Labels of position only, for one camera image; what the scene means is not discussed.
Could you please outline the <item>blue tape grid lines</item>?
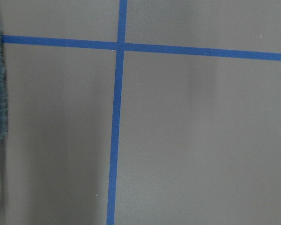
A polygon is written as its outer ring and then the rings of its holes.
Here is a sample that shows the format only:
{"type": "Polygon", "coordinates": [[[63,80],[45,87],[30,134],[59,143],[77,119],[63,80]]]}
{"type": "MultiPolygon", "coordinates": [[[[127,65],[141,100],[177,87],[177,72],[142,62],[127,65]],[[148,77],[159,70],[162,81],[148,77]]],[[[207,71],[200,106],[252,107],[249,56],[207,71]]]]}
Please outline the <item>blue tape grid lines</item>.
{"type": "Polygon", "coordinates": [[[146,53],[166,53],[177,55],[196,55],[209,57],[224,57],[251,60],[270,60],[281,61],[281,53],[274,52],[257,52],[230,49],[215,49],[204,47],[186,47],[175,45],[150,45],[126,42],[126,21],[127,21],[126,0],[119,1],[118,9],[118,29],[117,41],[104,42],[93,40],[51,38],[51,37],[29,37],[3,35],[5,44],[21,45],[38,45],[38,46],[58,46],[73,48],[89,48],[113,50],[116,52],[114,91],[113,91],[113,108],[112,108],[112,127],[111,127],[111,150],[109,162],[109,181],[108,181],[108,198],[106,223],[114,224],[115,221],[115,203],[117,188],[117,171],[118,171],[118,145],[120,134],[120,113],[121,113],[121,96],[123,83],[123,70],[125,61],[125,52],[146,52],[146,53]]]}

